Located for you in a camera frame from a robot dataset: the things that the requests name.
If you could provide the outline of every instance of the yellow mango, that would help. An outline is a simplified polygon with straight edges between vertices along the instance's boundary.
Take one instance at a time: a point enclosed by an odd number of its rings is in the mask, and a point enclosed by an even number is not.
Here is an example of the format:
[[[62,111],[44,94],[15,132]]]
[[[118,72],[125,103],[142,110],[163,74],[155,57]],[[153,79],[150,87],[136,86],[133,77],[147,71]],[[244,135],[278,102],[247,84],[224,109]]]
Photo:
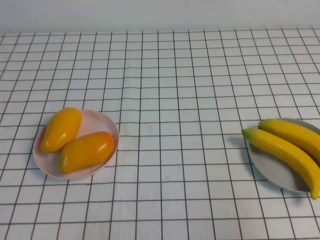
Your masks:
[[[84,135],[66,145],[59,160],[61,172],[73,171],[98,165],[105,161],[114,149],[114,138],[106,131]]]
[[[66,107],[58,111],[46,125],[41,143],[41,151],[55,153],[73,141],[80,128],[81,112],[74,107]]]

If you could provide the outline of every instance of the banana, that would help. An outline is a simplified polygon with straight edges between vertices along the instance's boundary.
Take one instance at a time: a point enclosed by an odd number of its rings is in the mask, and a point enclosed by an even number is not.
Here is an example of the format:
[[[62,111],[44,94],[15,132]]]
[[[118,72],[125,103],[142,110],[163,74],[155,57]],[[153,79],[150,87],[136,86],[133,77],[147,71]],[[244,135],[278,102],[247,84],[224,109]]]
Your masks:
[[[248,128],[242,135],[251,144],[274,155],[292,167],[310,188],[313,200],[317,199],[320,190],[320,168],[303,150],[292,143],[257,128]]]
[[[259,127],[303,149],[320,164],[319,134],[306,127],[280,119],[263,120],[259,123]]]

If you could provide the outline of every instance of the white plate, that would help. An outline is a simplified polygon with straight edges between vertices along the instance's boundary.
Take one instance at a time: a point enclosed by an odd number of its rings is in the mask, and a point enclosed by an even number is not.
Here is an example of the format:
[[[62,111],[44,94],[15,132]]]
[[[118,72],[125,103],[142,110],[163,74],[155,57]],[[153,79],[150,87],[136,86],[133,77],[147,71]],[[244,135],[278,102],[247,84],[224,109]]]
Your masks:
[[[82,119],[80,129],[76,135],[76,139],[82,137],[87,134],[100,132],[100,131],[107,131],[113,135],[114,139],[114,146],[111,154],[109,157],[102,163],[83,168],[77,171],[73,171],[70,173],[63,173],[59,169],[59,158],[60,153],[45,153],[41,151],[41,142],[45,135],[46,127],[42,129],[41,132],[35,138],[33,144],[33,158],[35,164],[46,174],[58,178],[58,179],[82,179],[88,177],[101,168],[103,168],[108,161],[112,158],[112,156],[116,153],[119,144],[119,132],[117,129],[116,124],[109,118],[108,116],[104,115],[101,112],[92,111],[92,110],[80,110]]]

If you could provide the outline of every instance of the mango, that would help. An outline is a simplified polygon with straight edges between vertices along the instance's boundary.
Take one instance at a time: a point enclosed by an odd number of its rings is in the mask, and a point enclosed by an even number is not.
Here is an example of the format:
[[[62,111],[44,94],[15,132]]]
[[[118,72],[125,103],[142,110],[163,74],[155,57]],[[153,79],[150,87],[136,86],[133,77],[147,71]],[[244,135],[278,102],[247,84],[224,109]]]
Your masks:
[[[64,174],[98,165],[105,161],[114,149],[114,138],[106,131],[84,135],[67,144],[59,159]]]
[[[73,141],[81,125],[81,112],[74,107],[59,110],[46,125],[41,151],[55,153]]]

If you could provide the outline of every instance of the grid tablecloth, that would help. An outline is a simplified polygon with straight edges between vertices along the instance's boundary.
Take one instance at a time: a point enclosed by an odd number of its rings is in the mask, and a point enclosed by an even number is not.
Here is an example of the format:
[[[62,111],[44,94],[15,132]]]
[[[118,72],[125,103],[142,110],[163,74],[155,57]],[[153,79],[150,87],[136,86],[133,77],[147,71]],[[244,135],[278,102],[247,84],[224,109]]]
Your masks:
[[[320,127],[320,29],[0,35],[0,240],[320,239],[320,200],[251,163],[243,128]],[[116,123],[93,176],[35,165],[63,107]]]

